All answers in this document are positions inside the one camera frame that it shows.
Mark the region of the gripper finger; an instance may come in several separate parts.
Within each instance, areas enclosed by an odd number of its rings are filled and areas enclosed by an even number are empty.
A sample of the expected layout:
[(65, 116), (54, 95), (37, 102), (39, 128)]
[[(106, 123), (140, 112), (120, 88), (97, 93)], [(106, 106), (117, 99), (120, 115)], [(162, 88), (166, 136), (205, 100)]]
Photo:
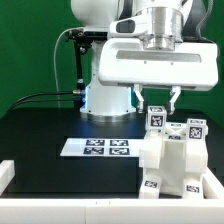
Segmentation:
[(142, 92), (142, 86), (140, 84), (134, 84), (134, 93), (138, 99), (138, 112), (139, 113), (144, 112), (144, 98), (143, 98), (141, 92)]
[(180, 86), (173, 86), (171, 88), (171, 91), (170, 91), (171, 99), (167, 103), (167, 111), (168, 111), (169, 114), (174, 113), (175, 103), (176, 103), (178, 97), (180, 96), (180, 94), (181, 94), (181, 87)]

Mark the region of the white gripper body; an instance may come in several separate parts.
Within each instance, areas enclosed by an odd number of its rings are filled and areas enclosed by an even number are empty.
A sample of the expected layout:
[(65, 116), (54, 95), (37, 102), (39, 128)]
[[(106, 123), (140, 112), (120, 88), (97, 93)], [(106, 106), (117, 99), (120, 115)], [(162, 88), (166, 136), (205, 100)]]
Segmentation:
[(176, 43), (174, 51), (145, 50), (137, 38), (112, 38), (103, 46), (99, 81), (134, 86), (209, 91), (218, 82), (218, 47), (214, 43)]

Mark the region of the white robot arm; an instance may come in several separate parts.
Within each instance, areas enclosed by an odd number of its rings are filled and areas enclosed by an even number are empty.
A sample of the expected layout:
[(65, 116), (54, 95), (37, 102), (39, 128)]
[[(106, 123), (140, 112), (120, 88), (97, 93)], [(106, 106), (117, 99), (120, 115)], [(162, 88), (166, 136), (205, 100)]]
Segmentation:
[(202, 36), (213, 5), (203, 0), (71, 0), (82, 26), (79, 53), (92, 50), (83, 117), (114, 120), (137, 110), (131, 95), (169, 89), (168, 111), (183, 90), (209, 91), (218, 82), (217, 45)]

